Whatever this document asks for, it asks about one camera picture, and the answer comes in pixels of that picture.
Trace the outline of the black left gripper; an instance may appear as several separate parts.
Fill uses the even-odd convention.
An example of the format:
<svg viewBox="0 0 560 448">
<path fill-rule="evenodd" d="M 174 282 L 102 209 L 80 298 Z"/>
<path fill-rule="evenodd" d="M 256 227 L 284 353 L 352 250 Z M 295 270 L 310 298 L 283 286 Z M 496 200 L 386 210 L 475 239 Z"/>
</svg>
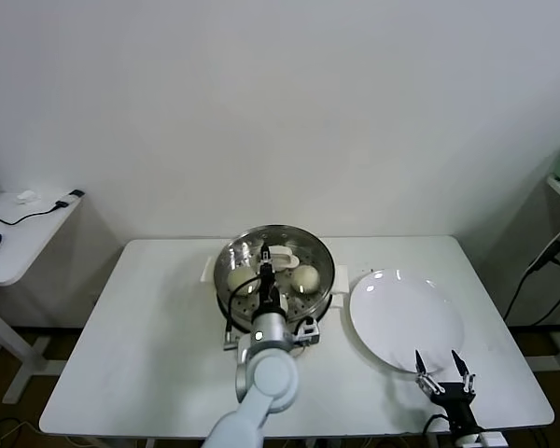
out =
<svg viewBox="0 0 560 448">
<path fill-rule="evenodd" d="M 260 249 L 259 263 L 259 306 L 256 309 L 256 317 L 266 314 L 283 314 L 280 301 L 280 293 L 275 285 L 275 274 L 273 273 L 273 258 L 270 247 L 262 245 Z"/>
</svg>

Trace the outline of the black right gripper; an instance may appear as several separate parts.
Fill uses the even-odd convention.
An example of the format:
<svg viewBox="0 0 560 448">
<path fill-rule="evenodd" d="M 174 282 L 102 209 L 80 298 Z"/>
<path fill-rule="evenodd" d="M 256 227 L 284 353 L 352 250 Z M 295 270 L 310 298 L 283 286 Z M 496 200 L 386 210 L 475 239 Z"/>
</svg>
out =
<svg viewBox="0 0 560 448">
<path fill-rule="evenodd" d="M 427 372 L 418 350 L 415 351 L 415 381 L 426 395 L 430 395 L 429 399 L 433 404 L 445 410 L 450 427 L 476 427 L 477 422 L 470 408 L 476 397 L 475 374 L 469 371 L 466 362 L 455 350 L 451 354 L 463 383 L 435 381 Z"/>
</svg>

